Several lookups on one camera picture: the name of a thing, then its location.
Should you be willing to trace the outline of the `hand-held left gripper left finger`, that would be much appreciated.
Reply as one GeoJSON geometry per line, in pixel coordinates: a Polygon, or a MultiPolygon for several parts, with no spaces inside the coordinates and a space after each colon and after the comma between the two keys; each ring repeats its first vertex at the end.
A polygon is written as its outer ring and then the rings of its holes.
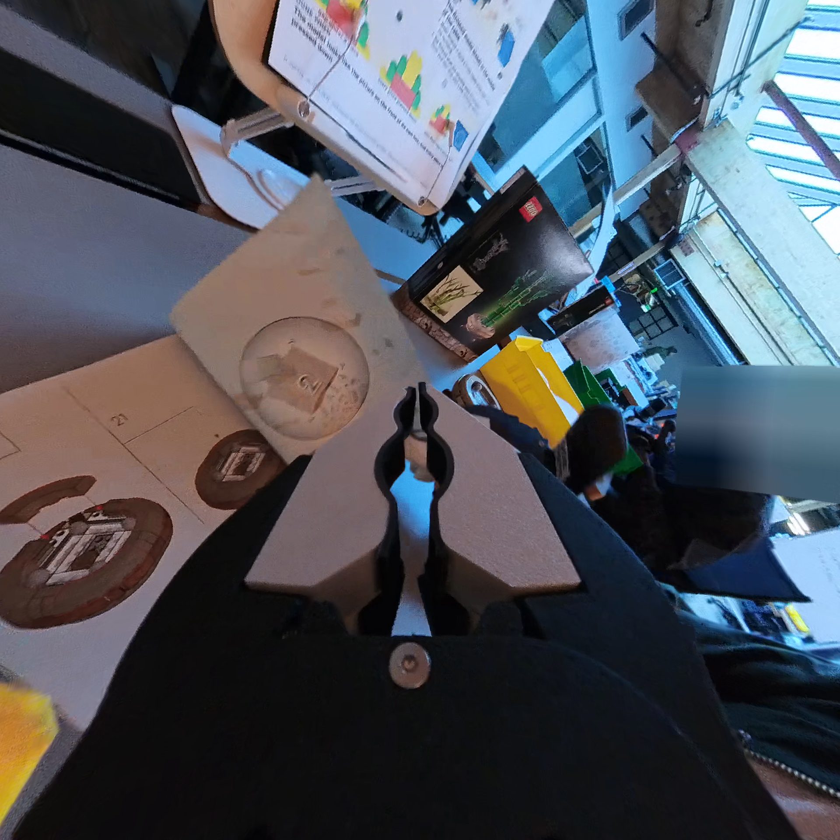
{"type": "Polygon", "coordinates": [[[351,632],[392,634],[405,582],[392,486],[417,386],[396,387],[309,459],[245,577],[258,592],[332,605],[351,632]]]}

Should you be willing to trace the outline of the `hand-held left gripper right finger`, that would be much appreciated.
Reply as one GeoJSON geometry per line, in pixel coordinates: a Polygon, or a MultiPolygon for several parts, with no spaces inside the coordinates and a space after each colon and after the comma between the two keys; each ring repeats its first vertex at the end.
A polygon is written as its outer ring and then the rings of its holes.
{"type": "Polygon", "coordinates": [[[424,466],[434,483],[418,579],[433,635],[467,635],[489,606],[579,590],[581,577],[519,452],[420,383],[424,466]]]}

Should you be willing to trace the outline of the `yellow parts bin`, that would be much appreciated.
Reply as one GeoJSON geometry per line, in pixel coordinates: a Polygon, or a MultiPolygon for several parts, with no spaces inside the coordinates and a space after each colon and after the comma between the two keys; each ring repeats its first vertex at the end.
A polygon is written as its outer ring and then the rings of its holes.
{"type": "Polygon", "coordinates": [[[1,684],[1,820],[59,732],[52,700],[18,682],[1,684]]]}
{"type": "Polygon", "coordinates": [[[517,337],[478,373],[500,408],[538,430],[552,448],[562,441],[584,407],[543,341],[517,337]]]}

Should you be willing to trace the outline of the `tan brick-built pot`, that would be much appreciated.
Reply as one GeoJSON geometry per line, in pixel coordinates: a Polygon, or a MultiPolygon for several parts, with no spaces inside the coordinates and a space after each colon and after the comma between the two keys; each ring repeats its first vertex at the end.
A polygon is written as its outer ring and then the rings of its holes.
{"type": "Polygon", "coordinates": [[[453,400],[465,409],[486,407],[500,410],[501,405],[487,382],[478,374],[464,374],[452,385],[453,400]]]}

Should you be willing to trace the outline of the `instruction booklet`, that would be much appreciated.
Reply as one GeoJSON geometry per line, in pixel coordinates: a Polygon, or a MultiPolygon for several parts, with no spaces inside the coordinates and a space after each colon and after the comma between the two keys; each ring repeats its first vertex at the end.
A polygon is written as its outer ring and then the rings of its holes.
{"type": "Polygon", "coordinates": [[[196,548],[424,373],[316,181],[171,321],[171,337],[2,395],[2,666],[79,731],[196,548]]]}

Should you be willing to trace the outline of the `adjoining grey desk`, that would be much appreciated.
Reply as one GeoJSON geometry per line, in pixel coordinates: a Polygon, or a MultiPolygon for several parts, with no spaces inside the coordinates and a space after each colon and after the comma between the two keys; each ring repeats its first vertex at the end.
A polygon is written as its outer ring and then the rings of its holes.
{"type": "MultiPolygon", "coordinates": [[[[198,194],[198,203],[187,204],[186,209],[248,234],[256,231],[227,215],[210,199],[175,125],[172,105],[166,99],[7,6],[2,6],[1,19],[2,51],[171,136],[198,194]]],[[[405,280],[433,254],[430,245],[418,243],[341,198],[338,203],[353,236],[382,277],[405,280]]]]}

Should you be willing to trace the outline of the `green parts bin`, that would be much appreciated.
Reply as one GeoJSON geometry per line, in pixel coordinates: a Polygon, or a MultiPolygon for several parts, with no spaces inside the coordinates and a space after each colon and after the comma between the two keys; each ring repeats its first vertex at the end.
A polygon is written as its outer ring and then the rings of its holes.
{"type": "MultiPolygon", "coordinates": [[[[610,399],[610,396],[604,391],[590,369],[582,362],[573,362],[563,371],[563,374],[583,408],[605,405],[618,409],[618,406],[610,399]]],[[[629,476],[642,466],[642,460],[630,444],[627,444],[625,456],[612,468],[612,473],[616,477],[629,476]]]]}

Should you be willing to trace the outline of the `white patterned sheet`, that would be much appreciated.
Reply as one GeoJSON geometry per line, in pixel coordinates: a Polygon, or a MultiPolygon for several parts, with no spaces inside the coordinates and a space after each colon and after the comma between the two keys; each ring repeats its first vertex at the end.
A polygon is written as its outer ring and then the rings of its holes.
{"type": "Polygon", "coordinates": [[[600,311],[560,336],[560,341],[574,361],[582,362],[594,374],[641,350],[615,308],[600,311]]]}

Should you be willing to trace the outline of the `black cardboard carton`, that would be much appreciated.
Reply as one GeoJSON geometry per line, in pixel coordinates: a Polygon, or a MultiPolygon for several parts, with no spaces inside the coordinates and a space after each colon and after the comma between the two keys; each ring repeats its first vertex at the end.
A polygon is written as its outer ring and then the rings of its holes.
{"type": "Polygon", "coordinates": [[[602,312],[618,307],[610,288],[599,286],[580,300],[564,307],[548,319],[547,325],[557,336],[576,329],[602,312]]]}

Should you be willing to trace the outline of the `black bamboo set box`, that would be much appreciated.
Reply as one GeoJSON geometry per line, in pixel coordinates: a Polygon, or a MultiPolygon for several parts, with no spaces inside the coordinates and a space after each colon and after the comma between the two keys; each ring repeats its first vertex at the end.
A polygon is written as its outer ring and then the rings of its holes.
{"type": "Polygon", "coordinates": [[[392,299],[409,321],[471,362],[592,274],[547,193],[522,167],[392,299]]]}

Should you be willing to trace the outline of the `black chair back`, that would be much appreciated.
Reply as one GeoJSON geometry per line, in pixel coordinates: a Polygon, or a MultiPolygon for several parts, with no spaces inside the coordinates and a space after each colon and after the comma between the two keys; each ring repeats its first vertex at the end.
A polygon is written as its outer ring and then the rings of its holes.
{"type": "Polygon", "coordinates": [[[778,560],[770,538],[706,565],[677,574],[673,586],[698,595],[721,595],[753,602],[810,603],[778,560]]]}

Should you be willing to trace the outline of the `whiteboard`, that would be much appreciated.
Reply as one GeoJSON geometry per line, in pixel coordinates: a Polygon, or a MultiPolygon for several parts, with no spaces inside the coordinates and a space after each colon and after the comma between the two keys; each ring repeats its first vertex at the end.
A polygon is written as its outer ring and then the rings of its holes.
{"type": "Polygon", "coordinates": [[[839,529],[777,539],[773,551],[809,602],[796,611],[819,644],[839,642],[839,529]]]}

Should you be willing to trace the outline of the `instruction sheet on stand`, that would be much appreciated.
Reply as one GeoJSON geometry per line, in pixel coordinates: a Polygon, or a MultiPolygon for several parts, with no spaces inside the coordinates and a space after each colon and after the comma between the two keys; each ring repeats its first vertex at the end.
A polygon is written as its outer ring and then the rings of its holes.
{"type": "Polygon", "coordinates": [[[175,125],[210,199],[244,225],[255,229],[266,226],[293,201],[308,178],[254,146],[253,140],[275,130],[298,128],[356,170],[356,175],[327,180],[333,195],[385,191],[415,212],[435,215],[442,207],[422,208],[406,203],[386,189],[381,179],[355,165],[353,159],[346,160],[339,146],[323,144],[314,129],[292,114],[297,91],[265,63],[266,41],[277,3],[206,2],[212,46],[222,50],[237,80],[264,104],[261,110],[228,120],[223,126],[187,107],[172,106],[175,125]]]}

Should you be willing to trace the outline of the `printed instruction sheet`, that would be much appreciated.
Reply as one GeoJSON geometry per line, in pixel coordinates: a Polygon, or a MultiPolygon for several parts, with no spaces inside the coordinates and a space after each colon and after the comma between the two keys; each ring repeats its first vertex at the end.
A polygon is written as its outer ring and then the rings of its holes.
{"type": "Polygon", "coordinates": [[[416,207],[443,207],[552,2],[282,1],[266,66],[292,114],[416,207]]]}

